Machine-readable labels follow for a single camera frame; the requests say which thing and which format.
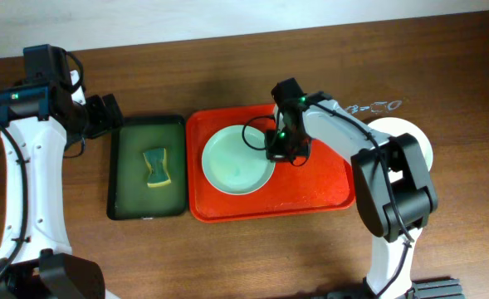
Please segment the yellow green sponge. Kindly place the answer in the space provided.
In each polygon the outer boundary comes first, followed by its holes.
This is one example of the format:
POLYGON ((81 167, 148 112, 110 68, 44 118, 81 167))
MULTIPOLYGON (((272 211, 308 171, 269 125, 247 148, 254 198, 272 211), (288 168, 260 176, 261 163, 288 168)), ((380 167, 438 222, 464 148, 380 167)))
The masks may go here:
POLYGON ((143 153, 144 161, 149 169, 147 185, 149 188, 158 188, 171 184, 168 171, 167 150, 155 148, 143 153))

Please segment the mint green plate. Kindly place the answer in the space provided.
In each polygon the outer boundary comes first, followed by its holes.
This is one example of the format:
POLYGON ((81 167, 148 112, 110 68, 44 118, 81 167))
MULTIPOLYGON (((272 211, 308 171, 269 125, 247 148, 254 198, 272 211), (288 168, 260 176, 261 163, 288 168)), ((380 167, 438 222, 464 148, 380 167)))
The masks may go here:
POLYGON ((262 188, 276 164, 262 148, 265 134, 251 126, 230 125, 209 138, 201 165, 208 182, 229 195, 247 195, 262 188))

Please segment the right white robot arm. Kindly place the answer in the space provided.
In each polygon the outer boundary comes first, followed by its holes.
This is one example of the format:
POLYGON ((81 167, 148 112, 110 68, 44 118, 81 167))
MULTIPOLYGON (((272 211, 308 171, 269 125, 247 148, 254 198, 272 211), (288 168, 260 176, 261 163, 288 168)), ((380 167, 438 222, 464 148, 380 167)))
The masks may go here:
POLYGON ((410 277, 417 239, 438 198, 418 141, 370 129, 320 91, 273 91, 276 128, 267 131, 267 158, 293 162, 309 157, 312 140, 339 154, 352 168, 356 205, 373 235, 372 263, 359 298, 421 298, 410 277))

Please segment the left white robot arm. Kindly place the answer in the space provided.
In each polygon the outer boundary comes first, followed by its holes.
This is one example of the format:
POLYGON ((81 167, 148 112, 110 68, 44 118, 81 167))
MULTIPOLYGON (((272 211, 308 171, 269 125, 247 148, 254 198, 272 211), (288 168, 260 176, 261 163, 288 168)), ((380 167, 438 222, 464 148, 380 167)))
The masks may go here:
POLYGON ((71 143, 123 125, 113 95, 16 87, 0 92, 7 200, 0 298, 112 298, 97 263, 72 253, 63 211, 62 164, 71 143))

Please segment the white plate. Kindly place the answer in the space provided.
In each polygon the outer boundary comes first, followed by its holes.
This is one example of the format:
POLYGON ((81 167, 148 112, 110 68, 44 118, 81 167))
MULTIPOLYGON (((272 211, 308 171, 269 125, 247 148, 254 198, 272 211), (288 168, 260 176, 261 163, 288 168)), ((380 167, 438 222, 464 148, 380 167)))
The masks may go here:
POLYGON ((431 170, 433 166, 433 147, 428 137, 414 123, 396 117, 384 117, 372 120, 369 123, 369 127, 393 137, 398 137, 403 134, 412 135, 420 145, 428 170, 431 170))

